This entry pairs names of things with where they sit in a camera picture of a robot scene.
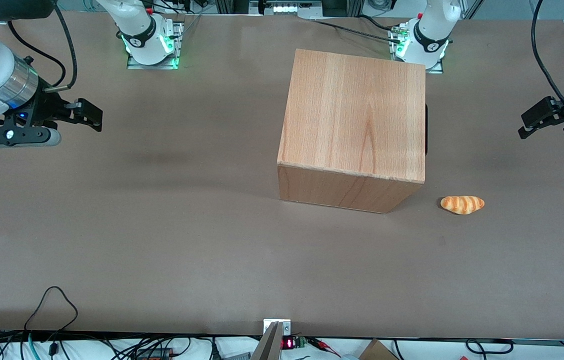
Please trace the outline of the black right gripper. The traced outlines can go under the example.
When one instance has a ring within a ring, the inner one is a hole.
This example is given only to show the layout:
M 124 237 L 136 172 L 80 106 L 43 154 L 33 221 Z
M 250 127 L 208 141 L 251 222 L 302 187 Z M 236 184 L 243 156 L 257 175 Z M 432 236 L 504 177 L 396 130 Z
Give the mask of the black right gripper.
M 88 126 L 102 131 L 103 111 L 85 98 L 68 103 L 59 93 L 36 93 L 33 98 L 13 111 L 14 120 L 21 126 L 56 129 L 56 121 Z

